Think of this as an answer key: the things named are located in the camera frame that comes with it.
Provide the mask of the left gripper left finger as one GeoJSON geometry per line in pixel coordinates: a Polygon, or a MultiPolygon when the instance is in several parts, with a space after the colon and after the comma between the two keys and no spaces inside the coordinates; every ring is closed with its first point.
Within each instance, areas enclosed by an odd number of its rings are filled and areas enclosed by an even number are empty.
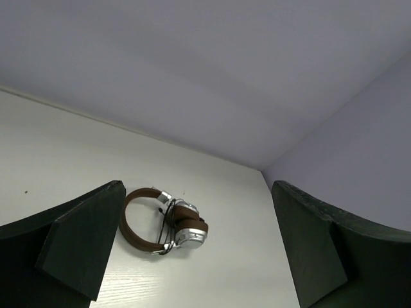
{"type": "Polygon", "coordinates": [[[89,307],[105,274],[125,186],[116,180],[1,226],[1,307],[89,307]]]}

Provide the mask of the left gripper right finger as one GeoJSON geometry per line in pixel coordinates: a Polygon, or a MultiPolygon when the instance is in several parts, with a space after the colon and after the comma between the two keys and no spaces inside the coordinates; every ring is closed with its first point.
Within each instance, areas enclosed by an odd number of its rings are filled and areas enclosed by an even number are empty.
{"type": "Polygon", "coordinates": [[[272,199],[300,307],[410,307],[410,232],[284,180],[272,199]]]}

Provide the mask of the brown silver headphones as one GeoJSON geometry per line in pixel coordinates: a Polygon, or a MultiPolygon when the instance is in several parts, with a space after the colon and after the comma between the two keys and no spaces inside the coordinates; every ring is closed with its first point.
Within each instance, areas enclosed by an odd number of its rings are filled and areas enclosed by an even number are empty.
{"type": "Polygon", "coordinates": [[[134,248],[152,255],[166,255],[174,249],[197,249],[207,239],[209,226],[200,217],[198,209],[183,199],[175,199],[166,191],[154,187],[140,188],[130,192],[122,208],[119,230],[125,240],[134,248]],[[138,236],[127,222],[126,209],[138,198],[156,199],[166,206],[160,208],[163,215],[161,231],[156,243],[138,236]]]}

